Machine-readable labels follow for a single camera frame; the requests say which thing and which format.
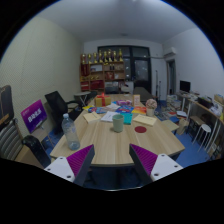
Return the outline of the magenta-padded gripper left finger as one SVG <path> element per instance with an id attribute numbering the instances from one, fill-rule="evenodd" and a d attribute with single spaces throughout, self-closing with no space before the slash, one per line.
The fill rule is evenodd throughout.
<path id="1" fill-rule="evenodd" d="M 89 145 L 68 157 L 58 157 L 45 171 L 82 186 L 94 155 L 94 145 Z"/>

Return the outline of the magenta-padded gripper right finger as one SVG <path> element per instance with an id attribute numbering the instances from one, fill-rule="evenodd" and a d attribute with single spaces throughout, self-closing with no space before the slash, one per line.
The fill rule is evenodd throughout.
<path id="1" fill-rule="evenodd" d="M 130 144 L 129 154 L 142 182 L 147 185 L 182 169 L 166 154 L 155 154 L 140 146 Z"/>

